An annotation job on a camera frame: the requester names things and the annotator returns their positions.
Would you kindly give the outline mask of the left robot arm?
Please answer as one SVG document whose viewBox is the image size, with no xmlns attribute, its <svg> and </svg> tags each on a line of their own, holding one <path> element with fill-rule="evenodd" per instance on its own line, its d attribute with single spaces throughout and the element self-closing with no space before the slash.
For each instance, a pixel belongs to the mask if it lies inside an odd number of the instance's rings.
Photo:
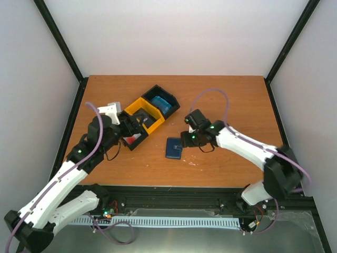
<svg viewBox="0 0 337 253">
<path fill-rule="evenodd" d="M 37 196 L 19 211 L 9 211 L 4 220 L 11 237 L 22 243 L 29 252 L 42 252 L 54 236 L 78 216 L 109 208 L 107 190 L 94 184 L 75 199 L 62 203 L 77 184 L 100 164 L 106 152 L 119 145 L 124 137 L 142 133 L 139 119 L 120 113 L 118 122 L 108 115 L 94 117 L 88 131 L 82 135 L 53 178 Z"/>
</svg>

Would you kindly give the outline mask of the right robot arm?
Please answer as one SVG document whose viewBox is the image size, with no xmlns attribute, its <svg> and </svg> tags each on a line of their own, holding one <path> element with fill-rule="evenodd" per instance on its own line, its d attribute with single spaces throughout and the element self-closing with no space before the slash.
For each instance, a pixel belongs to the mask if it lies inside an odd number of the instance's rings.
<svg viewBox="0 0 337 253">
<path fill-rule="evenodd" d="M 210 144 L 212 149 L 230 150 L 256 165 L 263 172 L 263 179 L 245 187 L 237 200 L 240 207 L 254 206 L 261 201 L 283 200 L 293 192 L 308 173 L 298 164 L 290 147 L 280 148 L 254 140 L 227 123 L 211 122 L 200 110 L 189 113 L 184 122 L 189 126 L 181 132 L 184 148 Z"/>
</svg>

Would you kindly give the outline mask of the blue leather card holder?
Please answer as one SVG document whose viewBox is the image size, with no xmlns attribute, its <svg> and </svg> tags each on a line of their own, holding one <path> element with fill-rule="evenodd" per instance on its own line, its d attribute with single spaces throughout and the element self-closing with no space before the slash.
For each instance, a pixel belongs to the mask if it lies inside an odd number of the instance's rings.
<svg viewBox="0 0 337 253">
<path fill-rule="evenodd" d="M 182 155 L 182 146 L 180 138 L 167 138 L 165 157 L 168 159 L 180 160 Z"/>
</svg>

